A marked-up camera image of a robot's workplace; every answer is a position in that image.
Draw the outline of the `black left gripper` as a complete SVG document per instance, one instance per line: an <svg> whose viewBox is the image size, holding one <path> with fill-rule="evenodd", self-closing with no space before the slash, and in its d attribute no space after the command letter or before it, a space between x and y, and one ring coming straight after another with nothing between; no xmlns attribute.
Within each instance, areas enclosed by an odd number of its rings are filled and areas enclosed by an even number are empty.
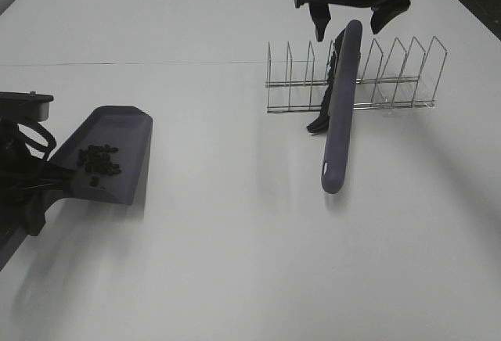
<svg viewBox="0 0 501 341"><path fill-rule="evenodd" d="M28 235L40 233L53 203L73 194L76 171L49 161L55 147L55 138L36 121L1 121L1 215Z"/></svg>

